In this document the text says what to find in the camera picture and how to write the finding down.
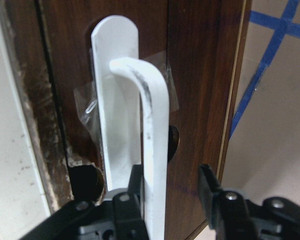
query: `bolt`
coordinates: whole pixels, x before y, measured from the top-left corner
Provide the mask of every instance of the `bolt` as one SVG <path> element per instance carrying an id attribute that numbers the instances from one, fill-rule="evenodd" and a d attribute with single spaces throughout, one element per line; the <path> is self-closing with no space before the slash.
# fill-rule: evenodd
<path id="1" fill-rule="evenodd" d="M 225 197 L 226 197 L 226 199 L 231 200 L 231 201 L 232 200 L 237 200 L 237 198 L 238 198 L 237 194 L 235 192 L 233 192 L 233 191 L 228 192 L 225 195 Z"/>
<path id="2" fill-rule="evenodd" d="M 279 199 L 272 200 L 271 204 L 276 209 L 282 209 L 284 207 L 284 203 Z"/>
<path id="3" fill-rule="evenodd" d="M 129 197 L 128 194 L 125 193 L 125 194 L 121 195 L 119 197 L 119 199 L 120 199 L 121 202 L 126 202 L 126 201 L 128 201 L 130 199 L 130 197 Z"/>
<path id="4" fill-rule="evenodd" d="M 89 206 L 89 203 L 87 203 L 86 201 L 82 201 L 76 205 L 75 209 L 77 209 L 78 211 L 82 211 L 82 210 L 87 209 L 88 206 Z"/>

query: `scratched wood edge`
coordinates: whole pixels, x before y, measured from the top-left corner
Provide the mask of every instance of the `scratched wood edge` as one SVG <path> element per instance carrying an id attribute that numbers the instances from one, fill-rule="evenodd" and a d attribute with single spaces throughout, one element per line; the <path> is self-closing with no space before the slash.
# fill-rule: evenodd
<path id="1" fill-rule="evenodd" d="M 230 89 L 227 117 L 225 118 L 225 122 L 224 122 L 222 146 L 220 149 L 220 155 L 218 161 L 217 177 L 220 182 L 222 182 L 225 163 L 226 163 L 227 150 L 228 150 L 228 145 L 230 140 L 230 131 L 232 126 L 232 120 L 234 117 L 237 92 L 238 92 L 238 86 L 239 86 L 240 75 L 241 75 L 241 67 L 244 58 L 244 50 L 245 50 L 248 25 L 250 20 L 251 6 L 252 6 L 252 0 L 244 0 L 244 4 L 242 6 L 241 23 L 240 23 L 241 24 L 240 34 L 238 36 L 238 43 L 237 43 L 238 49 L 237 49 L 236 59 L 235 59 L 236 64 L 233 69 L 234 70 L 233 80 L 232 80 L 233 84 L 232 84 L 232 89 Z"/>
<path id="2" fill-rule="evenodd" d="M 0 0 L 0 22 L 43 189 L 54 213 L 73 196 L 34 2 Z M 27 38 L 29 31 L 32 37 Z M 41 71 L 34 71 L 38 66 Z"/>
<path id="3" fill-rule="evenodd" d="M 218 167 L 216 170 L 217 171 L 216 176 L 218 177 L 218 179 L 220 181 L 222 180 L 223 171 L 224 171 L 224 167 L 225 167 L 225 160 L 226 160 L 227 149 L 228 149 L 228 144 L 229 144 L 232 118 L 234 115 L 241 67 L 242 67 L 242 62 L 243 62 L 243 54 L 244 54 L 244 49 L 245 49 L 245 44 L 246 44 L 251 4 L 252 4 L 252 0 L 244 0 L 242 2 L 240 26 L 239 26 L 239 30 L 238 30 L 237 45 L 236 45 L 236 50 L 235 50 L 236 52 L 235 52 L 235 58 L 233 60 L 231 85 L 230 85 L 230 89 L 229 89 L 228 104 L 227 104 L 227 109 L 226 109 L 226 113 L 225 113 L 226 117 L 224 120 L 224 127 L 223 127 L 223 133 L 222 133 L 222 142 L 221 142 L 221 146 L 220 146 Z M 207 220 L 205 220 L 185 240 L 194 240 L 207 226 L 208 226 L 208 222 L 207 222 Z"/>

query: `screw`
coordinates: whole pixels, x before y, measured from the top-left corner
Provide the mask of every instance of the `screw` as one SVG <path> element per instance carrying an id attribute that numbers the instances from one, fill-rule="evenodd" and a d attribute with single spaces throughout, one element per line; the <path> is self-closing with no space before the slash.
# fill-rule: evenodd
<path id="1" fill-rule="evenodd" d="M 128 194 L 125 193 L 125 194 L 121 195 L 119 197 L 119 199 L 120 199 L 121 202 L 126 202 L 126 201 L 128 201 L 130 199 L 130 197 L 129 197 Z"/>
<path id="2" fill-rule="evenodd" d="M 231 201 L 232 200 L 237 200 L 237 198 L 238 198 L 237 194 L 235 192 L 233 192 L 233 191 L 228 192 L 225 195 L 225 197 L 226 197 L 226 199 L 231 200 Z"/>
<path id="3" fill-rule="evenodd" d="M 284 207 L 284 203 L 279 199 L 272 200 L 271 204 L 276 209 L 282 209 Z"/>
<path id="4" fill-rule="evenodd" d="M 77 209 L 78 211 L 82 211 L 82 210 L 87 209 L 88 206 L 89 206 L 89 203 L 87 203 L 86 201 L 82 201 L 77 204 L 75 209 Z"/>

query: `beige floor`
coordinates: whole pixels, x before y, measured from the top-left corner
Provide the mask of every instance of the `beige floor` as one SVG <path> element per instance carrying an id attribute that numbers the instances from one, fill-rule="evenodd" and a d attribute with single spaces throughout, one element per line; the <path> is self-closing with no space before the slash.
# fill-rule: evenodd
<path id="1" fill-rule="evenodd" d="M 279 18 L 288 0 L 254 0 L 252 9 Z M 293 19 L 300 24 L 300 3 Z M 273 30 L 250 23 L 237 102 L 257 69 Z M 300 205 L 300 39 L 286 35 L 230 142 L 224 187 L 257 204 L 272 196 Z M 196 240 L 214 240 L 205 229 Z"/>

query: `dark brown wood panel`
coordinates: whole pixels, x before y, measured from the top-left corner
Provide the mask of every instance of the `dark brown wood panel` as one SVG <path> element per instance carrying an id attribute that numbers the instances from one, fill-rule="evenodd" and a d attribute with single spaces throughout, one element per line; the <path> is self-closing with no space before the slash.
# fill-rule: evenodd
<path id="1" fill-rule="evenodd" d="M 92 81 L 90 35 L 110 15 L 130 18 L 139 29 L 140 58 L 166 50 L 168 1 L 165 0 L 42 0 L 53 79 L 64 122 L 68 161 L 94 162 L 98 150 L 80 123 L 74 89 Z"/>
<path id="2" fill-rule="evenodd" d="M 72 193 L 36 5 L 29 0 L 0 0 L 0 18 L 44 191 L 54 212 L 71 200 Z"/>
<path id="3" fill-rule="evenodd" d="M 238 87 L 234 74 L 241 67 L 238 52 L 244 45 L 238 39 L 245 33 L 245 9 L 243 0 L 169 1 L 168 60 L 180 106 L 170 124 L 179 129 L 180 144 L 168 165 L 167 240 L 193 239 L 205 226 L 198 166 L 223 170 L 219 160 L 228 146 L 231 121 L 225 120 L 231 116 L 230 93 Z"/>

